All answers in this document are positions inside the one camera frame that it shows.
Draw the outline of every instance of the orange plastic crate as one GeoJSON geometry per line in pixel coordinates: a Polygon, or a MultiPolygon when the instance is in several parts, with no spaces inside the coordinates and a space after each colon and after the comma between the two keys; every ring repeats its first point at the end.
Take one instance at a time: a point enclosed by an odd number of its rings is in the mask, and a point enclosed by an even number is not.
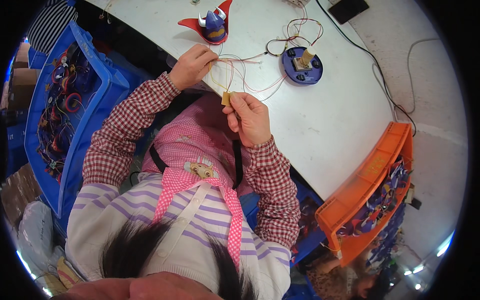
{"type": "Polygon", "coordinates": [[[397,206],[385,215],[370,232],[359,237],[346,237],[340,242],[336,232],[367,202],[382,183],[391,165],[401,154],[405,167],[412,170],[413,144],[411,124],[390,122],[375,148],[357,170],[330,196],[315,213],[317,222],[326,234],[329,248],[340,259],[342,266],[357,257],[392,217],[409,187],[397,191],[397,206]]]}

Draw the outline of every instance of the cardboard box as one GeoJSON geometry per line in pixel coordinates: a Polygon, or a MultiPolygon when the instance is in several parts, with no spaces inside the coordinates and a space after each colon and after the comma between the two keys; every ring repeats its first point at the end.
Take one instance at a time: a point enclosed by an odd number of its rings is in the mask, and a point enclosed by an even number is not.
{"type": "Polygon", "coordinates": [[[21,43],[15,61],[13,62],[13,68],[28,68],[28,50],[30,49],[30,44],[21,43]]]}
{"type": "Polygon", "coordinates": [[[1,201],[10,224],[18,230],[25,207],[41,195],[30,164],[10,175],[1,190],[1,201]]]}
{"type": "Polygon", "coordinates": [[[0,101],[0,109],[7,109],[8,108],[8,90],[9,90],[10,82],[5,81],[3,83],[3,89],[1,93],[1,101],[0,101]]]}
{"type": "Polygon", "coordinates": [[[19,68],[13,70],[12,89],[8,101],[8,109],[28,109],[32,101],[36,85],[36,70],[19,68]]]}

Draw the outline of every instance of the checkered sleeve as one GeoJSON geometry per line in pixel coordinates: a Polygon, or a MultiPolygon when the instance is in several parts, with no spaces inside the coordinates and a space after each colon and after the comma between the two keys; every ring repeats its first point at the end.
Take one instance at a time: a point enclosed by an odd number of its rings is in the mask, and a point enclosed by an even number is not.
{"type": "Polygon", "coordinates": [[[92,135],[84,159],[84,185],[105,183],[119,187],[133,161],[135,141],[143,136],[155,114],[166,109],[180,91],[164,72],[156,80],[142,83],[124,101],[114,107],[102,128],[92,135]]]}
{"type": "Polygon", "coordinates": [[[247,148],[252,164],[245,179],[260,195],[255,233],[263,240],[291,248],[299,235],[300,208],[297,186],[290,179],[290,162],[277,149],[273,136],[247,148]]]}

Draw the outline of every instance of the hair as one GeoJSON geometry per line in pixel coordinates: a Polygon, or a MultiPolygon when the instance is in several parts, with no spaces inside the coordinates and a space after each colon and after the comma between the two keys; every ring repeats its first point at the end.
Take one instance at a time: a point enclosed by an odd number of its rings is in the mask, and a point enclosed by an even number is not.
{"type": "MultiPolygon", "coordinates": [[[[383,300],[390,288],[390,279],[388,273],[384,270],[375,279],[375,283],[368,289],[367,300],[383,300]]],[[[364,300],[361,296],[353,296],[350,300],[364,300]]]]}
{"type": "MultiPolygon", "coordinates": [[[[127,221],[111,236],[99,257],[103,278],[138,278],[150,260],[172,222],[157,222],[149,226],[127,221]]],[[[258,293],[246,270],[238,271],[219,240],[208,236],[219,274],[218,295],[224,300],[255,300],[258,293]]]]}

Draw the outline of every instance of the purple striped sweater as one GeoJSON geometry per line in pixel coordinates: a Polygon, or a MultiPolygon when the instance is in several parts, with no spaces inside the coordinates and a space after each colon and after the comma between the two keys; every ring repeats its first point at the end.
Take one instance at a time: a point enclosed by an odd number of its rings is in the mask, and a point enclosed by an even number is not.
{"type": "MultiPolygon", "coordinates": [[[[161,174],[140,173],[140,183],[119,195],[118,188],[87,184],[80,190],[67,228],[67,255],[89,280],[100,279],[98,258],[107,238],[127,219],[150,224],[162,192],[161,174]]],[[[196,280],[213,292],[218,274],[207,235],[227,243],[231,213],[217,187],[204,183],[176,194],[164,215],[173,219],[142,275],[168,271],[196,280]]],[[[243,220],[241,268],[247,268],[260,299],[281,299],[290,286],[290,250],[261,240],[243,220]]]]}

